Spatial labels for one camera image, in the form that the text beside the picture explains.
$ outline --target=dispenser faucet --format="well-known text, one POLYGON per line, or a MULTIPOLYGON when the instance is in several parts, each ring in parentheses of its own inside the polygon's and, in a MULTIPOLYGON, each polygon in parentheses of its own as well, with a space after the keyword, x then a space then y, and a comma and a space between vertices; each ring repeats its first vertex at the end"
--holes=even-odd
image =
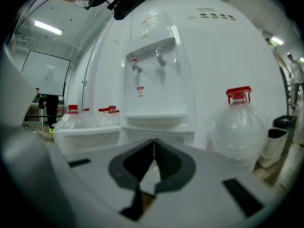
POLYGON ((131 65, 132 65, 132 70, 133 71, 135 71, 137 69, 138 73, 142 72, 143 69, 137 65, 137 59, 136 58, 133 57, 131 59, 131 65))
POLYGON ((155 51, 156 51, 157 61, 159 62, 159 64, 161 66, 165 66, 167 64, 167 62, 162 57, 162 48, 161 47, 156 47, 155 51))

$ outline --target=fluorescent light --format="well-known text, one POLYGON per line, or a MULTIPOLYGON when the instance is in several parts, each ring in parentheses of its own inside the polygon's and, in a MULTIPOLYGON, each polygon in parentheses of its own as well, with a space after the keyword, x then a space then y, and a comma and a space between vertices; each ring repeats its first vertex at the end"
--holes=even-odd
POLYGON ((278 37, 275 37, 275 36, 272 37, 270 40, 280 46, 284 44, 284 41, 282 41, 281 39, 279 39, 278 37))
POLYGON ((57 28, 55 28, 53 26, 47 25, 45 23, 42 23, 40 21, 35 21, 35 26, 43 28, 43 29, 46 29, 46 30, 51 31, 51 32, 53 32, 55 34, 58 34, 58 35, 62 34, 62 30, 57 29, 57 28))

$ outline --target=trash bin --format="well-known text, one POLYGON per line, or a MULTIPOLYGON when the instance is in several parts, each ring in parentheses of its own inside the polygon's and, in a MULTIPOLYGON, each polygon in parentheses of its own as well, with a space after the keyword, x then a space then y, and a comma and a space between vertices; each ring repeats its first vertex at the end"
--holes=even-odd
POLYGON ((288 131, 284 129, 271 128, 268 130, 267 144, 257 161, 262 167, 269 167, 280 159, 287 136, 288 131))
POLYGON ((295 124, 296 124, 297 117, 296 116, 281 116, 274 120, 273 126, 276 128, 285 129, 288 131, 288 136, 286 140, 286 144, 283 149, 283 155, 287 155, 290 145, 293 142, 294 134, 295 134, 295 124))

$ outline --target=ceiling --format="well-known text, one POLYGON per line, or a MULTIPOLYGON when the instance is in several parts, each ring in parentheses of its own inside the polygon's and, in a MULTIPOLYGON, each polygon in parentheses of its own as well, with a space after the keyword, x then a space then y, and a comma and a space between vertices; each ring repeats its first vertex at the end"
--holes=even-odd
MULTIPOLYGON (((285 44, 281 51, 299 44, 291 21, 277 0, 227 0, 240 10, 258 29, 268 30, 285 44)), ((97 38, 109 20, 111 12, 106 6, 81 9, 73 3, 48 0, 38 7, 16 33, 16 49, 35 50, 66 58, 76 63, 87 47, 97 38), (63 30, 61 36, 34 26, 35 20, 63 30)))

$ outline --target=floor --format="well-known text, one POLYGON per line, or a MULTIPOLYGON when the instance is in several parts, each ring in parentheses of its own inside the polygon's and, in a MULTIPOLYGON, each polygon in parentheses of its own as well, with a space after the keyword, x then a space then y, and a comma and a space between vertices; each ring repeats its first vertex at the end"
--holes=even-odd
MULTIPOLYGON (((277 197, 284 194, 292 186, 304 162, 304 100, 302 98, 295 111, 290 109, 290 115, 297 115, 298 119, 294 143, 288 154, 282 156, 276 164, 268 168, 256 164, 253 171, 253 174, 268 185, 277 197)), ((53 135, 48 132, 48 125, 28 125, 26 128, 46 141, 54 141, 53 135)))

